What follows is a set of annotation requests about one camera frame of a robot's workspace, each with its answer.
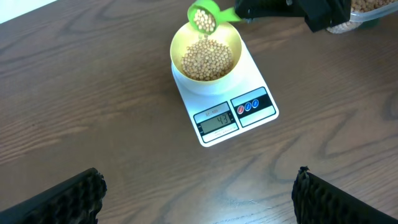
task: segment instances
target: scoop handle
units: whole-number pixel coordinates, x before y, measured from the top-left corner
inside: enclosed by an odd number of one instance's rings
[[[217,17],[219,23],[239,22],[242,20],[238,15],[236,15],[234,7],[221,11]]]

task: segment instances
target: brown wooden surface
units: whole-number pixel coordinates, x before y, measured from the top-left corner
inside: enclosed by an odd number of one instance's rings
[[[95,167],[100,223],[294,223],[308,165],[398,218],[398,15],[238,24],[280,116],[203,148],[170,72],[190,3],[58,0],[0,25],[0,210]]]

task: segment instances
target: green measuring cup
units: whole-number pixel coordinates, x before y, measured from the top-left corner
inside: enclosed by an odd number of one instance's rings
[[[213,32],[206,32],[205,30],[199,30],[198,26],[193,21],[195,18],[195,13],[198,9],[205,10],[209,12],[216,20],[216,27],[214,31],[217,29],[218,24],[223,22],[239,22],[242,19],[236,15],[235,9],[233,7],[221,11],[218,7],[217,3],[213,0],[197,0],[188,8],[188,20],[191,25],[195,28],[195,30],[204,33],[204,34],[212,34]]]

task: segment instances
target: scale button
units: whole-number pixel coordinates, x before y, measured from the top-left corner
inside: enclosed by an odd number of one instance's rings
[[[257,99],[253,100],[251,105],[253,106],[253,108],[257,108],[259,106],[259,100],[257,100]]]
[[[249,111],[250,109],[251,109],[251,103],[250,103],[250,102],[247,102],[247,103],[244,105],[244,110]]]
[[[239,107],[238,107],[238,114],[243,114],[243,111],[244,111],[243,106],[242,106],[242,105],[239,106]]]

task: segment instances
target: digital kitchen scale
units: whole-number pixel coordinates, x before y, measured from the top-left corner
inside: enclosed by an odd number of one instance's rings
[[[200,95],[188,90],[172,72],[202,146],[209,147],[276,119],[278,107],[260,71],[242,41],[242,56],[232,72],[242,79],[232,89],[217,95]]]

